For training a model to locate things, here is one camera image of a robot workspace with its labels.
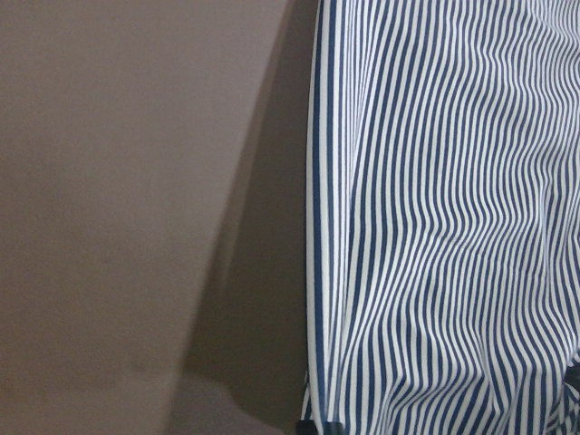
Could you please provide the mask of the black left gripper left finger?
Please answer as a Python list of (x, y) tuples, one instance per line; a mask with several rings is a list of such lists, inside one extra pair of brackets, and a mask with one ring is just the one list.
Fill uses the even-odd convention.
[(295, 425), (296, 435), (317, 435), (317, 428), (313, 420), (299, 420)]

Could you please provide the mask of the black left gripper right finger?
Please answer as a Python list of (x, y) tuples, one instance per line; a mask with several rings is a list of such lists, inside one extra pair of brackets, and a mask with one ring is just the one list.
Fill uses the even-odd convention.
[(324, 435), (344, 435), (342, 423), (338, 421), (327, 421), (324, 424)]

